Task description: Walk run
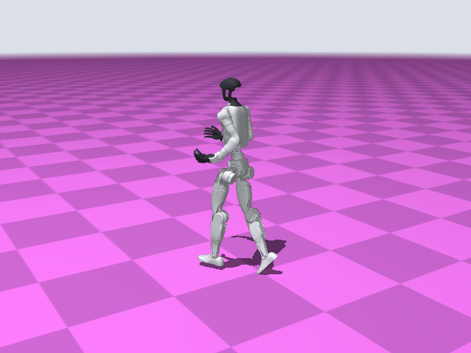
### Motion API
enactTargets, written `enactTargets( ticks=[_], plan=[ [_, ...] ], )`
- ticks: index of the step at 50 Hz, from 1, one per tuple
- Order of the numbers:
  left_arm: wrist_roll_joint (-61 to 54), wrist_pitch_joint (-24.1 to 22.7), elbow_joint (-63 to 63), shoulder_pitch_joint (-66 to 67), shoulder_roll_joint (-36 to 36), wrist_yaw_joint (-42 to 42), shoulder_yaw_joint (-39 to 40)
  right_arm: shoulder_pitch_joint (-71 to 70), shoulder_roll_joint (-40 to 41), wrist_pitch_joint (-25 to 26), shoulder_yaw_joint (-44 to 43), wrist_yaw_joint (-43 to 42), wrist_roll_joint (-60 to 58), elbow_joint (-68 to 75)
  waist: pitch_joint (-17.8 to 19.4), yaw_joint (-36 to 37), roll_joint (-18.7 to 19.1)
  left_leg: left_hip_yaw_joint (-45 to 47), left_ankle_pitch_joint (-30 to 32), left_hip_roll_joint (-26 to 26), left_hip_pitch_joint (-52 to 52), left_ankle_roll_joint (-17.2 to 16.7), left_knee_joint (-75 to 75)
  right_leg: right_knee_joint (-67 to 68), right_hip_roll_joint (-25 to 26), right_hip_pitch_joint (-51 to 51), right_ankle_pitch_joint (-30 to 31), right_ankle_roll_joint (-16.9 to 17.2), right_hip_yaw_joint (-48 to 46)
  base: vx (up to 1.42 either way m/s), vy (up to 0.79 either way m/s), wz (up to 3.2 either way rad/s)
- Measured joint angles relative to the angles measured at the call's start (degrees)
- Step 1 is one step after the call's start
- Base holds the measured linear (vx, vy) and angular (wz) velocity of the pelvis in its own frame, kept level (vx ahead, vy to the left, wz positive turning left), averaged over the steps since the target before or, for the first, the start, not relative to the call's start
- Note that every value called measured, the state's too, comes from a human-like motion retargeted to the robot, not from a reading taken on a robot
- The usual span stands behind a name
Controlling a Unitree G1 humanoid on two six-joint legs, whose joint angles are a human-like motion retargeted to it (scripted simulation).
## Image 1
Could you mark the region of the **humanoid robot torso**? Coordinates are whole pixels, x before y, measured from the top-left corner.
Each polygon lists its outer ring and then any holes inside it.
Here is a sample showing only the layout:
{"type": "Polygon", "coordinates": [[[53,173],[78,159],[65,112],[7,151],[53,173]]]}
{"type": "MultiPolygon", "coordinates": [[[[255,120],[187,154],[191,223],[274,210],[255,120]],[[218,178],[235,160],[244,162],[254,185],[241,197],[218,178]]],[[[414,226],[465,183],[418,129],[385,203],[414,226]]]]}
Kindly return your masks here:
{"type": "MultiPolygon", "coordinates": [[[[222,108],[222,110],[228,108],[228,110],[230,111],[231,120],[241,140],[240,144],[234,148],[235,151],[233,151],[233,153],[231,154],[232,160],[228,161],[228,168],[231,166],[236,167],[238,169],[237,177],[239,178],[246,175],[249,171],[248,159],[244,159],[244,153],[242,153],[242,151],[240,150],[248,146],[248,139],[249,139],[248,114],[247,114],[247,109],[243,104],[242,104],[243,106],[240,106],[240,107],[230,106],[230,103],[227,105],[229,106],[222,108]]],[[[221,123],[221,126],[222,126],[224,144],[227,144],[227,142],[230,139],[230,135],[226,133],[222,123],[221,123]]]]}

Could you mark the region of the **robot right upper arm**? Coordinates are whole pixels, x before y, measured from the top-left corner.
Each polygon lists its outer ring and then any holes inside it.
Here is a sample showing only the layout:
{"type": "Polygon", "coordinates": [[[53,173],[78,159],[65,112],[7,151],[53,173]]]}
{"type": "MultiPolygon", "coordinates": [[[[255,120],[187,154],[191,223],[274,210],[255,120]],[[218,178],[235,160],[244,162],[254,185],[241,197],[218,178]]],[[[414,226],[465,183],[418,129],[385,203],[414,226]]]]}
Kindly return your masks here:
{"type": "Polygon", "coordinates": [[[254,133],[253,133],[253,130],[252,130],[252,122],[251,122],[251,118],[250,118],[250,109],[247,106],[245,106],[245,107],[247,109],[247,114],[248,114],[248,125],[249,125],[249,139],[248,139],[248,142],[249,142],[254,138],[254,133]]]}

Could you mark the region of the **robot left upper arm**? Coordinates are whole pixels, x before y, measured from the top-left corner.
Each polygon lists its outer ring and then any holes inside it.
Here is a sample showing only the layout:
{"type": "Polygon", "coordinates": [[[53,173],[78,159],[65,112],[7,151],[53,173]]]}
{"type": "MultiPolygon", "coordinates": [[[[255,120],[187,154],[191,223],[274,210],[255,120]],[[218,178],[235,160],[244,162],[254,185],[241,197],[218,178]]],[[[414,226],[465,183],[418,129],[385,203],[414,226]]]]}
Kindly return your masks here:
{"type": "Polygon", "coordinates": [[[226,133],[230,135],[230,138],[235,138],[238,141],[237,146],[240,144],[241,140],[240,137],[236,131],[235,126],[233,125],[233,122],[231,120],[231,113],[228,110],[228,108],[220,111],[217,113],[217,118],[218,120],[222,123],[226,133]]]}

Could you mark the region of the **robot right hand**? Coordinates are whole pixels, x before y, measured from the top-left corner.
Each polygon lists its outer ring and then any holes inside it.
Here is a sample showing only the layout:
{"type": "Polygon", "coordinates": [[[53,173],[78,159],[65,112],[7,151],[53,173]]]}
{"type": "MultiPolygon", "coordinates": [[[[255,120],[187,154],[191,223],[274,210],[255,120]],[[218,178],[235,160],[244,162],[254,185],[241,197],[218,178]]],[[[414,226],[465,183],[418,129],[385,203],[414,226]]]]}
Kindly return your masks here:
{"type": "Polygon", "coordinates": [[[214,129],[212,129],[210,127],[205,128],[205,129],[210,129],[210,130],[204,130],[204,132],[211,132],[211,133],[204,133],[204,135],[209,135],[209,136],[204,136],[204,138],[213,138],[213,139],[216,139],[216,140],[220,139],[220,141],[222,141],[223,134],[221,133],[221,131],[219,131],[215,126],[211,126],[211,127],[214,128],[214,129]],[[210,136],[210,135],[212,135],[212,136],[210,136]]]}

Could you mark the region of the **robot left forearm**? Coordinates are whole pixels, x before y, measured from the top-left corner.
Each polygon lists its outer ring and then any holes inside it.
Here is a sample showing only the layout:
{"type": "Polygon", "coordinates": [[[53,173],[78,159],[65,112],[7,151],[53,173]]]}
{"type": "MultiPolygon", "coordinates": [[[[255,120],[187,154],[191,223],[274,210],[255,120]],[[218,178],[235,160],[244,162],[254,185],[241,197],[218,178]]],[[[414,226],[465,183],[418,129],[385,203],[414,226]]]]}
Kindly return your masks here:
{"type": "Polygon", "coordinates": [[[235,138],[229,139],[227,144],[224,147],[215,153],[214,157],[209,157],[210,163],[216,163],[218,161],[222,161],[228,154],[233,153],[233,149],[237,146],[238,141],[235,138]]]}

